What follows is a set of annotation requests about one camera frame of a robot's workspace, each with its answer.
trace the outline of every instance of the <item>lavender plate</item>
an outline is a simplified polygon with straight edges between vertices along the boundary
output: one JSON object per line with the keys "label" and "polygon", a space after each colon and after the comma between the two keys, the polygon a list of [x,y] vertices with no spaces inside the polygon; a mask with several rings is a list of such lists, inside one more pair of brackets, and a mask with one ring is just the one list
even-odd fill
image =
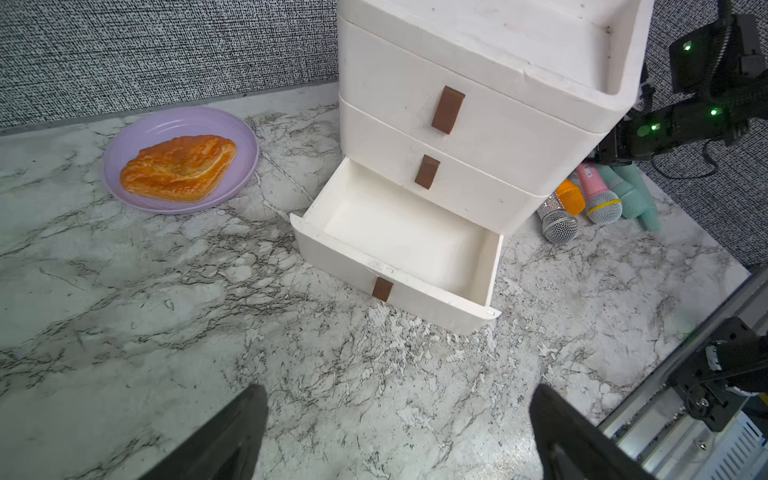
{"label": "lavender plate", "polygon": [[[120,172],[139,150],[185,135],[219,135],[237,146],[237,155],[219,186],[208,197],[194,204],[168,202],[129,194],[120,184]],[[104,183],[124,204],[159,214],[191,214],[215,207],[240,191],[259,160],[259,141],[239,118],[209,107],[182,107],[148,115],[128,125],[104,152]]]}

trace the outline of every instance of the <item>gray fabric wall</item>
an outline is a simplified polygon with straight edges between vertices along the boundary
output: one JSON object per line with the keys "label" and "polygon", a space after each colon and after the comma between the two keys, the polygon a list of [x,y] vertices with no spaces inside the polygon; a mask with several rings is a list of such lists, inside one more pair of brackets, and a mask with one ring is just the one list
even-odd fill
{"label": "gray fabric wall", "polygon": [[[656,0],[648,67],[655,107],[671,94],[668,45],[711,22],[715,0]],[[760,19],[768,2],[736,0]],[[0,128],[333,80],[335,0],[0,0]],[[728,149],[720,172],[665,180],[642,168],[747,266],[768,262],[768,125]],[[701,145],[658,158],[675,176],[705,171]]]}
{"label": "gray fabric wall", "polygon": [[338,76],[335,0],[0,0],[0,128]]}

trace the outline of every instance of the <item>croissant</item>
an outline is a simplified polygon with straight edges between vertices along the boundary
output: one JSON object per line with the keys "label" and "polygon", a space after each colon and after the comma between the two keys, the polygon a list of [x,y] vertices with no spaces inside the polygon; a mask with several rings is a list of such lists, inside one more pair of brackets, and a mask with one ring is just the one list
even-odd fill
{"label": "croissant", "polygon": [[176,137],[139,151],[120,172],[120,183],[142,197],[198,202],[216,190],[235,154],[235,143],[224,137]]}

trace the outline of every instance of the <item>teal microphone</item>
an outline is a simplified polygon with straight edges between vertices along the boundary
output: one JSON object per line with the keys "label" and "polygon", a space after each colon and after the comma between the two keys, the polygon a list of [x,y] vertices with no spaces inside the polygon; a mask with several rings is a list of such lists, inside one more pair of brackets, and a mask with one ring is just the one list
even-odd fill
{"label": "teal microphone", "polygon": [[621,216],[631,220],[648,210],[648,202],[634,185],[619,177],[610,167],[598,165],[598,173],[605,184],[621,198]]}
{"label": "teal microphone", "polygon": [[640,169],[635,164],[619,165],[611,167],[619,177],[623,178],[629,184],[637,189],[645,198],[648,203],[648,208],[642,214],[640,214],[640,223],[648,232],[657,232],[661,230],[661,222],[659,222],[658,212],[656,210],[656,202],[653,195],[650,194],[648,187],[643,181],[643,177],[640,175]]}

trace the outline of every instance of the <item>drawer handle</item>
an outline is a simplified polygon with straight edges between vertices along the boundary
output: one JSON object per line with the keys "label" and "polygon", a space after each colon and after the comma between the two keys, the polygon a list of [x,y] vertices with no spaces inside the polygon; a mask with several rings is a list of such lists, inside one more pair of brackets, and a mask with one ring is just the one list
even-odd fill
{"label": "drawer handle", "polygon": [[435,117],[432,119],[432,126],[444,134],[451,134],[463,101],[464,94],[462,92],[450,87],[443,88],[437,110],[435,110]]}
{"label": "drawer handle", "polygon": [[373,296],[385,302],[389,298],[389,292],[392,291],[392,282],[384,280],[382,277],[376,277],[376,285],[373,286]]}
{"label": "drawer handle", "polygon": [[432,186],[432,182],[435,181],[437,167],[439,166],[440,162],[429,155],[424,155],[424,158],[422,158],[422,166],[419,168],[419,172],[416,174],[416,179],[414,181],[429,190]]}

